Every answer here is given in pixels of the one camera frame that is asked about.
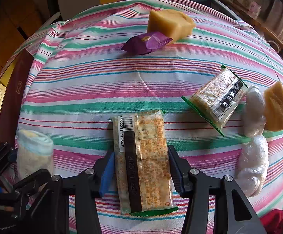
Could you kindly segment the white towel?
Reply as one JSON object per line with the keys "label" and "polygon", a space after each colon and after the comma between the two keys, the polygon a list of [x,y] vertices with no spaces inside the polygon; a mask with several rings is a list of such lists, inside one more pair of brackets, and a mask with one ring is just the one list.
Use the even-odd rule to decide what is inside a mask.
{"label": "white towel", "polygon": [[34,130],[19,129],[17,136],[17,174],[23,180],[37,170],[53,174],[54,143],[48,136]]}

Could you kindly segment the white plastic bundle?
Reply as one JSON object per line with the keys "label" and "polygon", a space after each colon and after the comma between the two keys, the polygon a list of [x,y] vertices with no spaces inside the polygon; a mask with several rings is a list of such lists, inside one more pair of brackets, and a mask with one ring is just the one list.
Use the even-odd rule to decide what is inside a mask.
{"label": "white plastic bundle", "polygon": [[245,101],[243,113],[244,134],[246,137],[256,137],[262,135],[266,118],[264,115],[264,97],[256,86],[250,86]]}
{"label": "white plastic bundle", "polygon": [[247,198],[258,195],[269,166],[269,147],[263,135],[253,137],[241,150],[236,182]]}

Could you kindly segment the green cracker packet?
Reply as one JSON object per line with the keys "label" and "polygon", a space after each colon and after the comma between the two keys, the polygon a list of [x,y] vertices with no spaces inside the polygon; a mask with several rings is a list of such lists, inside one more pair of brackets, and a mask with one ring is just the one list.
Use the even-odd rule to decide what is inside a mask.
{"label": "green cracker packet", "polygon": [[182,96],[194,112],[221,136],[222,130],[249,87],[231,69],[222,65],[221,72],[189,97]]}
{"label": "green cracker packet", "polygon": [[152,217],[176,211],[164,112],[127,113],[111,121],[121,213]]}

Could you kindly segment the red cloth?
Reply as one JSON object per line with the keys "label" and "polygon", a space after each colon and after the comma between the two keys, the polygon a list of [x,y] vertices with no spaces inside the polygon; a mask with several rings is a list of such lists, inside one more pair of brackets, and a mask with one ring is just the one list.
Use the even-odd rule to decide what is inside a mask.
{"label": "red cloth", "polygon": [[273,209],[260,217],[260,221],[267,233],[283,233],[283,210]]}

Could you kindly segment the gold open box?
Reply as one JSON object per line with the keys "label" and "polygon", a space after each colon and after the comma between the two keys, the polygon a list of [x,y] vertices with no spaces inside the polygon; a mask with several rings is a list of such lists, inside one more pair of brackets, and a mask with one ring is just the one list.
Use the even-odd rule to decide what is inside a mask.
{"label": "gold open box", "polygon": [[0,74],[0,83],[6,87],[0,110],[0,143],[14,146],[26,81],[34,57],[25,49],[12,58]]}

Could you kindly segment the yellow sponge cube right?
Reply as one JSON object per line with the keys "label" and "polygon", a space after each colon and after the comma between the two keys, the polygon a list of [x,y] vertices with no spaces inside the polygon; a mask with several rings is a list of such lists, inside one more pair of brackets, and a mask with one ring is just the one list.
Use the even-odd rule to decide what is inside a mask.
{"label": "yellow sponge cube right", "polygon": [[264,100],[265,129],[272,132],[283,130],[283,86],[280,81],[264,91]]}

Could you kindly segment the yellow sponge cube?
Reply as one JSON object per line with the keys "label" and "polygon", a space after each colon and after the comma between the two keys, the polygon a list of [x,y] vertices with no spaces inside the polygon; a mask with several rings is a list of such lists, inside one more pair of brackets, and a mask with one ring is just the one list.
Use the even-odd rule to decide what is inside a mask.
{"label": "yellow sponge cube", "polygon": [[265,129],[272,132],[283,130],[283,86],[280,81],[264,91],[264,100]]}
{"label": "yellow sponge cube", "polygon": [[147,32],[160,32],[174,43],[192,34],[194,21],[185,13],[176,10],[151,10]]}

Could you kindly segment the striped bed sheet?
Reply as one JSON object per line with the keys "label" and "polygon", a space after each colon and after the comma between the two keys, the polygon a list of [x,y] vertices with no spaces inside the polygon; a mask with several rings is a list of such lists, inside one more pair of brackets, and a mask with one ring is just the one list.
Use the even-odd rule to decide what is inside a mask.
{"label": "striped bed sheet", "polygon": [[[190,36],[144,56],[121,46],[147,29],[152,9],[174,9],[196,26]],[[44,27],[21,46],[34,61],[18,125],[49,136],[54,173],[75,176],[113,143],[111,117],[161,109],[166,138],[209,176],[236,175],[243,132],[240,103],[218,133],[183,101],[221,66],[248,86],[283,86],[283,60],[247,23],[189,0],[125,0],[92,7]]]}

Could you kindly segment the yellow sponge cube far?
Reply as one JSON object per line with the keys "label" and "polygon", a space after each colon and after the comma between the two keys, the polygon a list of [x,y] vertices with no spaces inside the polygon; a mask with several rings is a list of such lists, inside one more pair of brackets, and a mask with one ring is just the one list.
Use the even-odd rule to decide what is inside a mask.
{"label": "yellow sponge cube far", "polygon": [[174,43],[192,34],[194,21],[185,13],[176,10],[151,10],[147,32],[160,32]]}

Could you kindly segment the wooden side table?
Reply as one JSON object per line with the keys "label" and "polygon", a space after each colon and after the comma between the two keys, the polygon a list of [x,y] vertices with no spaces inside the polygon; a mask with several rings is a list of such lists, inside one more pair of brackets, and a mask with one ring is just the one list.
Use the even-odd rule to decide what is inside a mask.
{"label": "wooden side table", "polygon": [[283,40],[280,37],[278,37],[274,32],[272,32],[267,27],[265,27],[265,25],[264,25],[264,23],[261,19],[259,19],[258,17],[256,17],[256,18],[253,17],[252,15],[249,14],[249,12],[246,9],[237,5],[232,0],[220,0],[220,1],[228,7],[232,7],[235,11],[237,11],[241,16],[244,17],[245,21],[249,21],[250,25],[257,27],[265,35],[267,35],[273,41],[275,41],[280,48],[279,51],[283,50]]}

